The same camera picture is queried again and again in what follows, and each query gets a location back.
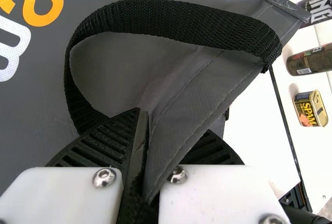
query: gray fabric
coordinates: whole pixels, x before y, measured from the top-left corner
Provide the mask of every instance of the gray fabric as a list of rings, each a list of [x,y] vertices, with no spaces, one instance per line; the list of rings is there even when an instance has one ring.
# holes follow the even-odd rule
[[[9,15],[0,10],[0,15],[28,26],[32,39],[16,74],[0,82],[0,193],[20,172],[44,165],[77,137],[63,91],[65,47],[86,16],[118,0],[64,0],[60,16],[44,27],[26,24],[23,0],[14,1],[14,10]],[[309,17],[287,0],[178,1],[257,18],[283,44]],[[49,7],[49,0],[35,5],[36,12]],[[74,48],[72,68],[79,89],[97,110],[114,116],[139,106],[149,112],[145,193],[151,200],[184,154],[260,72],[261,64],[246,64],[246,58],[166,38],[104,33]]]

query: white plastic block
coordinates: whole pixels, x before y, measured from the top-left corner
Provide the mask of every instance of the white plastic block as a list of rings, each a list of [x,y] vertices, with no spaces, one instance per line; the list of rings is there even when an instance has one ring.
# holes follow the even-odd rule
[[[116,223],[123,185],[97,188],[101,168],[37,167],[24,171],[0,197],[0,219],[8,224]]]
[[[182,165],[183,184],[167,182],[160,191],[159,224],[259,223],[267,215],[289,219],[269,183],[244,165]]]

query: printed logo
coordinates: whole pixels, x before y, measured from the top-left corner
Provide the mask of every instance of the printed logo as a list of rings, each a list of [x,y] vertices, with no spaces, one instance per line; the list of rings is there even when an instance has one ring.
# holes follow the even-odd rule
[[[310,13],[311,24],[317,21],[323,20],[327,17],[332,17],[331,0],[310,0],[309,5],[311,7]]]
[[[35,13],[36,0],[24,0],[23,18],[31,26],[42,27],[52,23],[61,13],[63,0],[51,0],[52,8],[45,15]],[[7,14],[10,14],[15,6],[12,0],[0,0],[0,8]],[[0,29],[10,32],[20,37],[20,42],[15,47],[0,43],[0,55],[8,60],[5,69],[0,69],[0,82],[9,80],[16,72],[19,65],[19,56],[23,54],[30,43],[30,30],[14,21],[0,16]]]

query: white letter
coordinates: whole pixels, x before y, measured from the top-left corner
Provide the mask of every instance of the white letter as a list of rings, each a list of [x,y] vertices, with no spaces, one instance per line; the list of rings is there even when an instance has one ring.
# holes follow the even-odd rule
[[[24,53],[30,43],[30,30],[18,23],[0,16],[0,29],[20,37],[20,42],[15,47],[0,43],[0,55],[8,60],[5,69],[0,69],[0,82],[9,80],[19,66],[20,55]]]

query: black nylon strap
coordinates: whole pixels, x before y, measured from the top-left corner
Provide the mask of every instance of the black nylon strap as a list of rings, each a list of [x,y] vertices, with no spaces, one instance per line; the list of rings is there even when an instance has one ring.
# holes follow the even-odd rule
[[[236,13],[166,0],[124,0],[106,5],[77,27],[65,54],[65,94],[79,134],[109,118],[93,109],[76,87],[70,70],[70,51],[85,38],[103,32],[154,35],[212,48],[243,50],[264,61],[263,72],[282,50],[270,27]]]

